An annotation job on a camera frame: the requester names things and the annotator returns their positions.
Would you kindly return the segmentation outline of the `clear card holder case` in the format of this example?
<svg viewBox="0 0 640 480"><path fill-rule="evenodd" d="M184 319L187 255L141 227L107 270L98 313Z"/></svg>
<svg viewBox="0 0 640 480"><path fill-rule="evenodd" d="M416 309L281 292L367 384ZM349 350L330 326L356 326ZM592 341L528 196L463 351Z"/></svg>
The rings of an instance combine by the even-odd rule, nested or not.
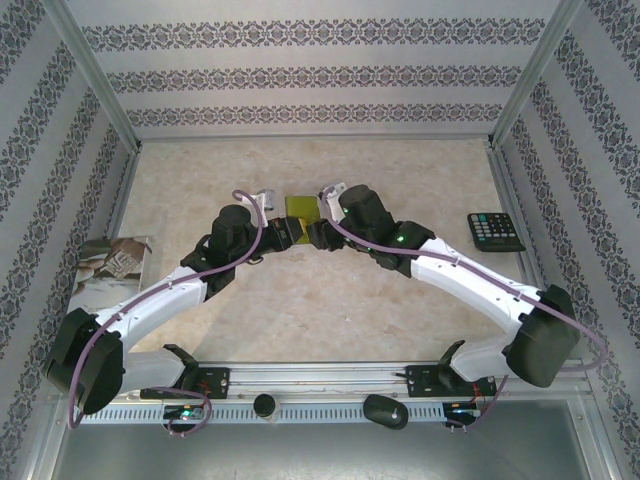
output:
<svg viewBox="0 0 640 480"><path fill-rule="evenodd" d="M301 219L305 227L321 218L317 196L286 196L285 209L288 216Z"/></svg>

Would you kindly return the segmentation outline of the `magazine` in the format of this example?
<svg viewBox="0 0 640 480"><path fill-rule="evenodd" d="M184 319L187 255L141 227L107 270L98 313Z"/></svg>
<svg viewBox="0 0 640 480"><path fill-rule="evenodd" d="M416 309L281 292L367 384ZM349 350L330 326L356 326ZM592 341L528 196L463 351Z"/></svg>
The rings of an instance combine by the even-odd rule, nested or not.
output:
<svg viewBox="0 0 640 480"><path fill-rule="evenodd" d="M115 306L141 289L152 254L145 236L101 238L82 245L67 312L90 314Z"/></svg>

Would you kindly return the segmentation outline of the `black calculator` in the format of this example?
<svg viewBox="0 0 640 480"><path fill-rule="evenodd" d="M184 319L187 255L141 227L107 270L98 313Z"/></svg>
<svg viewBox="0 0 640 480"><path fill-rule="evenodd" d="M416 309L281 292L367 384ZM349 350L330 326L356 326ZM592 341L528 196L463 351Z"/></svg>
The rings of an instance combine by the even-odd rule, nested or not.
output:
<svg viewBox="0 0 640 480"><path fill-rule="evenodd" d="M507 213L470 213L468 225L475 247L487 253L519 253L525 250Z"/></svg>

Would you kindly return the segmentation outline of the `small jar with black lid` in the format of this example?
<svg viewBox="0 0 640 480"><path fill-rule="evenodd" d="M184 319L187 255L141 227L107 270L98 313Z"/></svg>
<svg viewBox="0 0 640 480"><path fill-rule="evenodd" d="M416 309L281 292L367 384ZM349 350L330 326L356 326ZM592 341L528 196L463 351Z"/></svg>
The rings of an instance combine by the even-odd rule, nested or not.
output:
<svg viewBox="0 0 640 480"><path fill-rule="evenodd" d="M261 393L254 399L253 411L259 419L269 423L275 423L277 421L279 404L274 396L268 393Z"/></svg>

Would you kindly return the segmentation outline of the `black computer mouse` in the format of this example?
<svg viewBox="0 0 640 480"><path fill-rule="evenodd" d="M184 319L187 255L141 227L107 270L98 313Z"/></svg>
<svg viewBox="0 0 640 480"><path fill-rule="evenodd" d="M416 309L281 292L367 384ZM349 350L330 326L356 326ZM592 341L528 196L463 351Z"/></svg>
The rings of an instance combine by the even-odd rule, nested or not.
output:
<svg viewBox="0 0 640 480"><path fill-rule="evenodd" d="M401 402L382 395L371 394L363 402L364 417L391 430L402 430L409 420L408 408Z"/></svg>

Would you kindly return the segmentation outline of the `left control board green light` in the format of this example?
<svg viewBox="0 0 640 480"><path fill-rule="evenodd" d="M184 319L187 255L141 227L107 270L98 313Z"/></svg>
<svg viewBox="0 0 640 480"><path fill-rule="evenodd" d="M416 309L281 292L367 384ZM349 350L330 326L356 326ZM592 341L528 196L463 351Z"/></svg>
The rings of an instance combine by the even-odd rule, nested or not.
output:
<svg viewBox="0 0 640 480"><path fill-rule="evenodd" d="M195 421L204 418L205 410L201 406L192 405L169 405L163 413L166 421Z"/></svg>

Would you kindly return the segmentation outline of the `grey metal panel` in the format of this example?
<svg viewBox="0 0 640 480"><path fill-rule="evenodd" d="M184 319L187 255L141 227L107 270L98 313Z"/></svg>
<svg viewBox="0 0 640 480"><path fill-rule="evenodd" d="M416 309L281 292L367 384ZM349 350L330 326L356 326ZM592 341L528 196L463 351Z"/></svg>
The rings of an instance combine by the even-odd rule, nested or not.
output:
<svg viewBox="0 0 640 480"><path fill-rule="evenodd" d="M85 426L54 480L604 480L566 429L505 420L467 434L438 424L214 425L185 439L157 426Z"/></svg>

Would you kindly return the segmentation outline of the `aluminium side rail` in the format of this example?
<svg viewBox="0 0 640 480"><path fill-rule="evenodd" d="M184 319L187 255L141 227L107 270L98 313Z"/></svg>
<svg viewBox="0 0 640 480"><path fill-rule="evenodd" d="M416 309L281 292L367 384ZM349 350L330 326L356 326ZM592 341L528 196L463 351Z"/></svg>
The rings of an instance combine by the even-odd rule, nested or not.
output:
<svg viewBox="0 0 640 480"><path fill-rule="evenodd" d="M496 150L489 141L484 142L484 148L500 204L503 210L511 217L517 236L525 248L524 251L516 254L522 278L528 284L542 287L544 285L544 279L536 263L534 249L504 158L501 152Z"/></svg>
<svg viewBox="0 0 640 480"><path fill-rule="evenodd" d="M114 238L119 233L141 153L142 146L139 146L135 153L131 153L125 168L123 169L119 186L116 190L114 204L105 230L106 238Z"/></svg>

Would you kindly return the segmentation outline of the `aluminium mounting rail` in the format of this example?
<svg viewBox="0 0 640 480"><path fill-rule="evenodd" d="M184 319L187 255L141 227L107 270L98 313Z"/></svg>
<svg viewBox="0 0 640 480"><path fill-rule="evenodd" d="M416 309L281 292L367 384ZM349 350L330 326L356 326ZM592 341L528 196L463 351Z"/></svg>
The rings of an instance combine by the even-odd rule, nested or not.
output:
<svg viewBox="0 0 640 480"><path fill-rule="evenodd" d="M434 362L356 362L356 363L196 363L169 359L151 359L142 356L137 363L122 366L111 362L104 367L85 366L76 391L75 404L86 414L94 414L110 404L129 401L162 401L165 403L191 403L196 392L172 388L179 377L194 367L223 367L230 369L226 399L212 401L249 401L261 393L279 400L293 402L357 401L370 394L406 400L407 383L404 378L408 365L438 365ZM497 388L509 395L546 397L560 395L586 387L583 372L561 372L547 388L530 384L515 374L484 374L481 378L495 381ZM152 390L186 394L189 399L145 400L140 391Z"/></svg>

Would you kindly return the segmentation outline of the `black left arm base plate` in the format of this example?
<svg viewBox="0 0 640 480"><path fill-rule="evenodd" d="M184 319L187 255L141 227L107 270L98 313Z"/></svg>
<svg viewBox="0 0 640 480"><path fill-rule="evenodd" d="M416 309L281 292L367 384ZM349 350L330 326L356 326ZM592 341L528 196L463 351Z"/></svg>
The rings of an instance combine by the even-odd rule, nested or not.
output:
<svg viewBox="0 0 640 480"><path fill-rule="evenodd" d="M223 367L194 367L187 369L172 388L200 393L208 399L226 399L228 395L230 369ZM140 398L145 400L189 399L186 394L152 390L140 391Z"/></svg>

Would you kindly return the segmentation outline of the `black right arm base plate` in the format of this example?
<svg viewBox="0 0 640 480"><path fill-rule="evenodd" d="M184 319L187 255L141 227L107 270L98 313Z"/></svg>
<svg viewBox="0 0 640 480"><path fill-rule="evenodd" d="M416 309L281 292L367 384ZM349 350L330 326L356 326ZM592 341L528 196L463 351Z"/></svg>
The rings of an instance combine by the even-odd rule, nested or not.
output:
<svg viewBox="0 0 640 480"><path fill-rule="evenodd" d="M486 377L475 382L466 381L451 368L439 365L408 365L404 378L412 398L471 398L476 394L493 396L497 391L495 381Z"/></svg>

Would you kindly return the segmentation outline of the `aluminium frame post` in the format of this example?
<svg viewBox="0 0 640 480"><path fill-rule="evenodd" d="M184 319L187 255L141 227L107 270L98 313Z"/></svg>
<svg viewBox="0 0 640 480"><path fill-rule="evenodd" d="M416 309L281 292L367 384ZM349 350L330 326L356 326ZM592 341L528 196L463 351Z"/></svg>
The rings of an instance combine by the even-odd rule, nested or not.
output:
<svg viewBox="0 0 640 480"><path fill-rule="evenodd" d="M46 14L67 45L83 76L96 94L110 122L129 152L138 153L141 141L135 133L124 108L102 70L82 29L76 22L66 0L40 0Z"/></svg>
<svg viewBox="0 0 640 480"><path fill-rule="evenodd" d="M487 137L487 150L495 150L503 143L583 1L559 0L494 129Z"/></svg>

